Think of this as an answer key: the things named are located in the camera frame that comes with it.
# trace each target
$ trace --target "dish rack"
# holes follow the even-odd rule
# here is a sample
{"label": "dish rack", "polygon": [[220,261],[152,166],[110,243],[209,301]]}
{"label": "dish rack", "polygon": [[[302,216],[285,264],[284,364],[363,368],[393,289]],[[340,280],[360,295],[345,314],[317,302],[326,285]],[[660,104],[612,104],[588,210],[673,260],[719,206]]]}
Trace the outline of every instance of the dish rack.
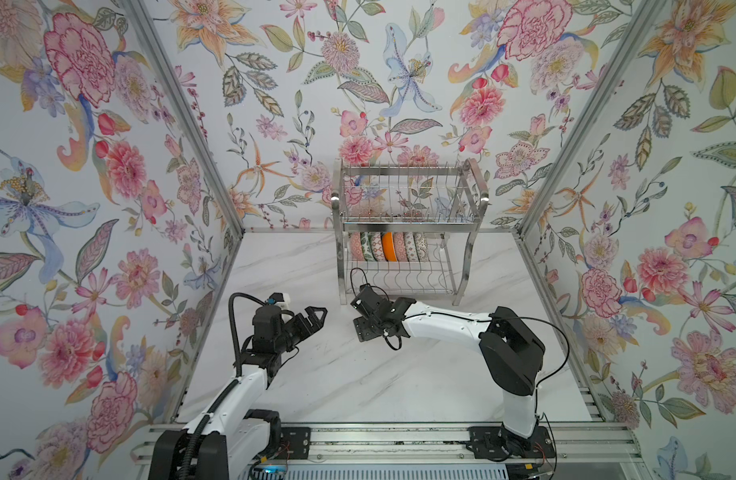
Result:
{"label": "dish rack", "polygon": [[[354,295],[348,278],[354,268],[362,269],[368,282],[380,286],[389,296],[413,296],[418,300],[452,297],[453,305],[461,302],[469,282],[472,248],[490,199],[477,161],[434,167],[355,167],[337,160],[332,188],[342,305],[348,294]],[[429,261],[355,258],[349,248],[349,235],[362,232],[424,233]],[[448,234],[461,232],[469,236],[457,285]],[[362,274],[355,274],[363,282]]]}

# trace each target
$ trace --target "wall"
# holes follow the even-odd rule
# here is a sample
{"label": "wall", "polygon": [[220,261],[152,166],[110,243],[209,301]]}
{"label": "wall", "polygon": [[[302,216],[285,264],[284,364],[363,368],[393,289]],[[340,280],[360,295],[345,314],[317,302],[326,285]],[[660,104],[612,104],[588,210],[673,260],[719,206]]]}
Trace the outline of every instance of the wall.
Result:
{"label": "wall", "polygon": [[115,0],[0,0],[0,478],[126,477],[184,388],[237,237],[161,91]]}
{"label": "wall", "polygon": [[[495,192],[488,226],[513,226],[638,2],[464,5],[170,0],[148,8],[171,62],[196,74],[187,92],[250,229],[328,226],[336,158],[411,166],[476,158]],[[400,210],[395,196],[390,209],[394,192],[357,188],[366,181],[354,179],[352,205],[392,216],[448,205],[417,190]]]}
{"label": "wall", "polygon": [[736,2],[670,2],[528,244],[659,478],[736,478]]}

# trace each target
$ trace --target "orange lily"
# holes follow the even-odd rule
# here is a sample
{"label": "orange lily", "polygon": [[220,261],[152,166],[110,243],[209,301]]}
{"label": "orange lily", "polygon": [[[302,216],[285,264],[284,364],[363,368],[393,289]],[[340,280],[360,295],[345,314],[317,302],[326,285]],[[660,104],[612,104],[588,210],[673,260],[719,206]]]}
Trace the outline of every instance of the orange lily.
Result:
{"label": "orange lily", "polygon": [[593,203],[591,203],[589,200],[587,200],[586,197],[584,197],[584,194],[592,187],[592,185],[594,185],[595,180],[597,180],[597,177],[600,176],[600,172],[602,170],[603,170],[603,168],[602,168],[602,166],[600,166],[600,169],[597,171],[597,173],[594,176],[594,178],[592,179],[592,181],[589,182],[589,184],[586,187],[584,187],[584,189],[581,190],[581,192],[576,192],[572,188],[564,188],[564,189],[558,191],[555,195],[559,195],[559,194],[565,192],[565,200],[569,200],[570,203],[568,205],[561,206],[560,207],[560,210],[562,210],[563,208],[567,208],[567,210],[565,210],[563,213],[557,214],[555,216],[568,215],[570,212],[573,211],[573,209],[576,207],[576,205],[578,205],[578,210],[581,212],[581,223],[584,224],[584,229],[586,229],[586,231],[588,232],[589,231],[589,227],[586,226],[586,218],[584,217],[584,204],[590,205],[590,206],[592,206],[592,208],[595,208],[595,206],[594,206]]}
{"label": "orange lily", "polygon": [[281,174],[269,168],[271,165],[278,164],[279,161],[269,162],[268,164],[262,164],[261,163],[261,152],[259,152],[259,145],[256,143],[256,139],[253,138],[253,135],[251,135],[250,138],[251,140],[253,140],[253,148],[256,150],[256,164],[251,168],[247,168],[239,172],[239,175],[237,176],[237,181],[234,183],[233,188],[237,187],[237,184],[239,183],[240,180],[243,179],[243,176],[245,175],[247,175],[248,178],[256,178],[256,183],[253,184],[253,188],[251,188],[250,191],[256,190],[256,186],[259,184],[259,180],[261,180],[261,188],[259,188],[259,191],[256,193],[256,196],[258,197],[259,194],[261,194],[261,190],[264,189],[264,185],[267,183],[267,181],[264,179],[264,172],[267,172],[272,175],[277,175],[278,177],[283,177],[283,178],[291,178],[291,177],[289,175]]}

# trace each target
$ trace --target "aluminum corner post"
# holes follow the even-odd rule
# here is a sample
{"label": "aluminum corner post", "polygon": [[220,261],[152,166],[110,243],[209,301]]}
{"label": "aluminum corner post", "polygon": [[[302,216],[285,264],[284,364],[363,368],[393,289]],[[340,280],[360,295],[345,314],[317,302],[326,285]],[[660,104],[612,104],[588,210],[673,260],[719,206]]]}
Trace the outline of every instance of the aluminum corner post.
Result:
{"label": "aluminum corner post", "polygon": [[544,185],[539,189],[536,199],[517,226],[517,232],[521,238],[527,238],[527,233],[534,228],[539,217],[547,208],[564,173],[579,154],[579,150],[583,146],[589,130],[592,129],[594,121],[602,112],[605,103],[612,97],[613,91],[621,82],[624,71],[636,57],[637,48],[642,43],[645,33],[652,27],[653,20],[661,12],[664,5],[668,3],[663,0],[642,0],[640,7],[634,12],[632,20],[629,22],[629,28],[624,32],[616,51],[610,58],[610,62],[608,62],[605,74],[597,84],[597,88],[594,89],[589,101],[586,102],[584,110],[581,111],[576,127],[570,132],[567,143],[560,151],[560,155],[549,171]]}
{"label": "aluminum corner post", "polygon": [[189,141],[195,151],[197,161],[203,168],[205,179],[209,187],[213,190],[213,194],[219,203],[219,208],[224,218],[227,219],[227,223],[235,236],[242,240],[245,232],[243,224],[232,205],[227,188],[224,187],[221,181],[221,176],[218,172],[216,162],[213,161],[213,155],[210,153],[208,142],[200,133],[197,120],[192,115],[189,102],[184,96],[184,91],[181,89],[181,83],[176,78],[173,65],[168,59],[160,36],[154,27],[152,16],[144,5],[147,0],[120,1],[123,9],[128,13],[128,19],[134,26],[138,41],[142,44],[144,53],[147,55],[150,63],[152,63],[152,70],[157,75],[158,80],[162,82],[162,87],[168,99],[173,103],[174,116],[184,130],[187,141]]}

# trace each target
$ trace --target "marble tabletop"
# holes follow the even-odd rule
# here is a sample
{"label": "marble tabletop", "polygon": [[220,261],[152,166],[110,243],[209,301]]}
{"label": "marble tabletop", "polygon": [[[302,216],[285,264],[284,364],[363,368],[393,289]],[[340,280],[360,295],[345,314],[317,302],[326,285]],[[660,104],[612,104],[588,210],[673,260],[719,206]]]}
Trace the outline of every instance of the marble tabletop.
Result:
{"label": "marble tabletop", "polygon": [[[464,242],[464,234],[454,234],[449,241],[456,274]],[[503,417],[502,390],[477,352],[419,338],[404,339],[397,352],[381,339],[359,342],[354,309],[339,304],[334,235],[311,233],[245,236],[181,407],[180,422],[195,417],[233,372],[227,312],[233,292],[262,299],[285,292],[292,296],[295,312],[306,306],[328,309],[324,328],[299,344],[300,353],[254,404],[279,411],[284,422],[486,422]],[[449,300],[427,303],[465,312],[493,312],[502,305],[518,315],[547,318],[509,234],[478,236],[469,287],[459,307],[451,307]],[[236,300],[240,340],[253,333],[255,309],[248,300]],[[546,346],[545,370],[555,370],[564,353],[553,330],[526,322]],[[539,412],[545,411],[552,422],[590,421],[567,366],[541,384],[539,399]]]}

